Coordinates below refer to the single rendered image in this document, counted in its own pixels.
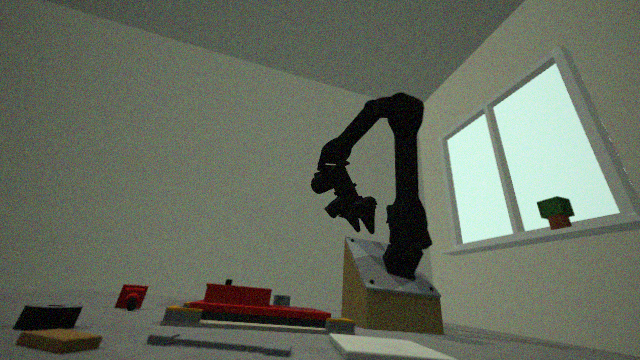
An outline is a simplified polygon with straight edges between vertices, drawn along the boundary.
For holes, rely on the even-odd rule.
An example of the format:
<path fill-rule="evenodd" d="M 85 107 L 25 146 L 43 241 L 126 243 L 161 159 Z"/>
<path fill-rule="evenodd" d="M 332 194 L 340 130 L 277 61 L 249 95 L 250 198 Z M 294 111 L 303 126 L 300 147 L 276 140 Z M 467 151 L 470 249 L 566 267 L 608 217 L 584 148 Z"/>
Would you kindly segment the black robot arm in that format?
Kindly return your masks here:
<path fill-rule="evenodd" d="M 342 134 L 323 146 L 312 190 L 321 194 L 351 181 L 345 168 L 352 147 L 380 119 L 387 118 L 394 134 L 396 198 L 387 205 L 389 243 L 382 255 L 390 274 L 416 281 L 414 271 L 422 249 L 433 242 L 427 230 L 425 209 L 418 196 L 417 132 L 422 124 L 423 103 L 404 93 L 369 100 Z M 336 165 L 325 165 L 325 164 Z"/>

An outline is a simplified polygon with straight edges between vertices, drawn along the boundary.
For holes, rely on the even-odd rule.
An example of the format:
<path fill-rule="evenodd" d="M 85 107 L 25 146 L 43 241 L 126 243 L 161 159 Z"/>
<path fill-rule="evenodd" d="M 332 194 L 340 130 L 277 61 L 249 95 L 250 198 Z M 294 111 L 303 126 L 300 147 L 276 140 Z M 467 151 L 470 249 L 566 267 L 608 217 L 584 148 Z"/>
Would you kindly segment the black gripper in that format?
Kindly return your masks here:
<path fill-rule="evenodd" d="M 355 187 L 356 183 L 352 183 L 352 181 L 334 188 L 334 195 L 340 197 L 340 193 L 346 197 L 351 208 L 346 209 L 346 207 L 338 214 L 339 217 L 345 218 L 351 226 L 356 230 L 356 232 L 360 232 L 360 224 L 359 218 L 364 223 L 365 227 L 369 231 L 370 234 L 374 233 L 374 218 L 375 218 L 375 208 L 377 202 L 375 198 L 369 196 L 364 197 L 359 196 Z"/>

